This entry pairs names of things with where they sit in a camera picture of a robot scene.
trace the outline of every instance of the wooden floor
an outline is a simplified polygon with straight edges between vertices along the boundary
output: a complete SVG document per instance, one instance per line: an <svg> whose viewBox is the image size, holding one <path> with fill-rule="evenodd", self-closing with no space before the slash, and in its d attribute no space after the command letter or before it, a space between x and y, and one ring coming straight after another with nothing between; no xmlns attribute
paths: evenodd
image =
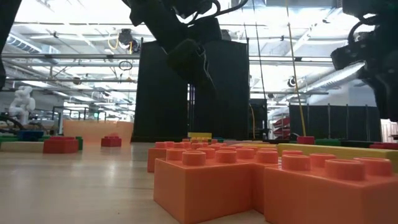
<svg viewBox="0 0 398 224"><path fill-rule="evenodd" d="M146 150L86 147L82 154L0 152L0 223L178 223L152 199ZM245 212L205 223L265 223Z"/></svg>

